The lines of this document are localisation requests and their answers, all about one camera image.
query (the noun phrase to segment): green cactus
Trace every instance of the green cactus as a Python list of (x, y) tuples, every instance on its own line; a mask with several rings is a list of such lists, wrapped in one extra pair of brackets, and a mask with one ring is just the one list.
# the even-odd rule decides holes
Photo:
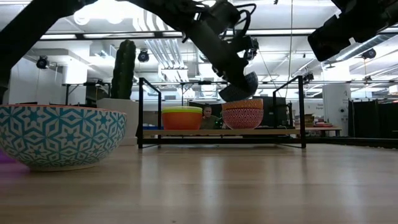
[(130, 40), (123, 41), (116, 53), (111, 98), (130, 100), (135, 60), (136, 45)]

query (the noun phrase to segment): man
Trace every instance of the man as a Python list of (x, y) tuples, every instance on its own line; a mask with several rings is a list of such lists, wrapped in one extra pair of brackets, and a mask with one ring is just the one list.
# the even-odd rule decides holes
[(216, 121), (218, 121), (214, 115), (211, 115), (211, 106), (209, 104), (205, 104), (203, 107), (203, 118), (201, 121), (200, 129), (214, 129)]

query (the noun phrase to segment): teal patterned bowl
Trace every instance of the teal patterned bowl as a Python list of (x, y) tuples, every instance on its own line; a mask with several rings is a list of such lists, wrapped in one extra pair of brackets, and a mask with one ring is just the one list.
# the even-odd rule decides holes
[(126, 114), (95, 108), (0, 106), (0, 149), (32, 170), (95, 166), (124, 137)]

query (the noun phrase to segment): white planter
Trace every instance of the white planter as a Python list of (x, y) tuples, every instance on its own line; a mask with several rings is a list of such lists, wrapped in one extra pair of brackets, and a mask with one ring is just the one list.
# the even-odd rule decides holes
[(105, 98), (97, 101), (97, 107), (126, 113), (126, 135), (120, 145), (135, 146), (137, 144), (136, 132), (138, 128), (138, 102)]

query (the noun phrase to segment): wooden floor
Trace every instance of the wooden floor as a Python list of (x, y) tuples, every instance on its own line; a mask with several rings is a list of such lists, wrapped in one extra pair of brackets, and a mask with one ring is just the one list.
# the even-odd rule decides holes
[(0, 223), (396, 224), (398, 151), (124, 147), (73, 172), (0, 164)]

